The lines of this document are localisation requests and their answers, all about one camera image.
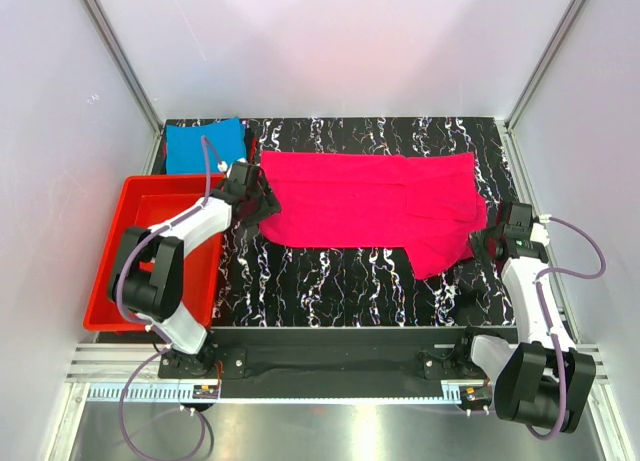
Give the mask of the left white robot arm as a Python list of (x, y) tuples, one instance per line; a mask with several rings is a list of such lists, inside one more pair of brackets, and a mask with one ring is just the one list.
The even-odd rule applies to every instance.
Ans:
[(196, 377), (220, 366), (205, 326), (183, 301), (185, 259), (234, 220), (253, 226), (281, 211), (262, 167), (234, 162), (223, 179), (189, 208), (149, 227), (130, 226), (121, 237), (108, 296), (120, 315), (153, 331)]

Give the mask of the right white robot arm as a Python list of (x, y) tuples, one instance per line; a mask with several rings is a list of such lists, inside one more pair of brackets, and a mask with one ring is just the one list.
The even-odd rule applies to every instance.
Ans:
[(547, 225), (553, 219), (529, 204), (507, 202), (494, 226), (471, 235), (474, 254), (496, 266), (510, 298), (517, 345), (497, 332), (468, 328), (453, 350), (460, 374), (483, 373), (492, 383), (498, 418), (526, 426), (539, 440), (575, 431), (596, 378), (594, 359), (578, 351), (562, 322), (549, 277), (593, 280), (606, 270), (604, 260), (594, 273), (551, 266)]

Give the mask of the pink t shirt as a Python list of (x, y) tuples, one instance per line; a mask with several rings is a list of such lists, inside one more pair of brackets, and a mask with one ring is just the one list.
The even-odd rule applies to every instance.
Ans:
[(262, 221), (290, 248), (401, 248), (416, 278), (472, 257), (488, 223), (475, 156), (406, 157), (266, 151), (261, 166), (281, 211)]

